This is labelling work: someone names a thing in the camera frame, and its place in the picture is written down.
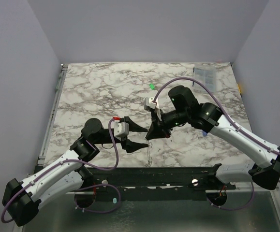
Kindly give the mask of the green tagged key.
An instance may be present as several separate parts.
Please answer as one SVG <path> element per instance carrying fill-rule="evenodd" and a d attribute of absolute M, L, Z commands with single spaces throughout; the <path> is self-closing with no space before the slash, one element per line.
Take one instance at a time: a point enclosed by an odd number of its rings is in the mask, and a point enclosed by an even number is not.
<path fill-rule="evenodd" d="M 155 86 L 153 84 L 149 84 L 151 90 L 155 90 Z"/>

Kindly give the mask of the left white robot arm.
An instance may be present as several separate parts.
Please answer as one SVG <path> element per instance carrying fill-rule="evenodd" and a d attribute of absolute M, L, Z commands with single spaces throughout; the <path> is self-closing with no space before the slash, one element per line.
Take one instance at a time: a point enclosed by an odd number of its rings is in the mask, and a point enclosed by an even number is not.
<path fill-rule="evenodd" d="M 80 137 L 53 163 L 22 181 L 14 178 L 7 183 L 2 198 L 2 223 L 13 221 L 21 227 L 55 197 L 71 190 L 88 190 L 94 183 L 86 166 L 100 152 L 98 144 L 112 144 L 114 148 L 116 144 L 121 144 L 127 153 L 148 146 L 130 141 L 127 136 L 131 131 L 147 132 L 147 129 L 134 123 L 128 116 L 112 118 L 107 129 L 99 119 L 89 119 Z"/>

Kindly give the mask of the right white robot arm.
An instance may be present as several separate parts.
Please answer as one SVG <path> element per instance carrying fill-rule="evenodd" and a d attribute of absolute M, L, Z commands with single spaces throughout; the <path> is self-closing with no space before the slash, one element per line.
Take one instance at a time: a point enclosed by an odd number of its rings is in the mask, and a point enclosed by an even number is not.
<path fill-rule="evenodd" d="M 207 177 L 212 189 L 231 182 L 253 182 L 274 190 L 280 182 L 280 146 L 266 142 L 236 122 L 229 122 L 221 108 L 207 102 L 199 103 L 192 91 L 177 86 L 168 92 L 175 109 L 163 113 L 157 100 L 145 98 L 144 109 L 151 112 L 151 125 L 146 140 L 169 138 L 171 129 L 183 124 L 217 136 L 247 155 L 252 161 L 235 165 L 220 165 Z"/>

